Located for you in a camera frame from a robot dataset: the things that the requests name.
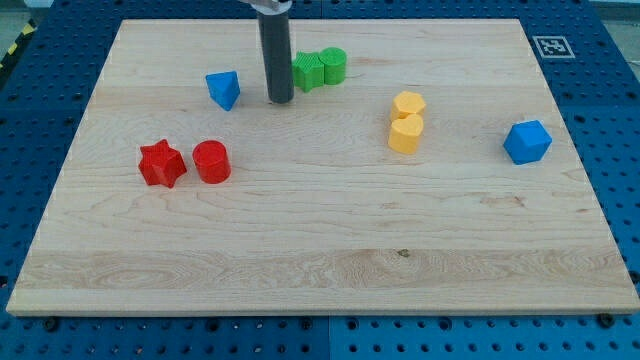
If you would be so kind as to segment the silver rod mount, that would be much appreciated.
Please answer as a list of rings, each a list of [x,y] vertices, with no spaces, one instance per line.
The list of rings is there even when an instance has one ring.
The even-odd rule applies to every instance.
[[[261,14],[282,14],[287,12],[292,6],[292,0],[239,0],[249,4],[254,10]]]

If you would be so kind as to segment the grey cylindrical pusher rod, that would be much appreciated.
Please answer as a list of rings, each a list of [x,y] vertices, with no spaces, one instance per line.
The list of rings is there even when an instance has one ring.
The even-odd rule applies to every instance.
[[[261,50],[269,99],[286,104],[294,97],[288,13],[257,13]]]

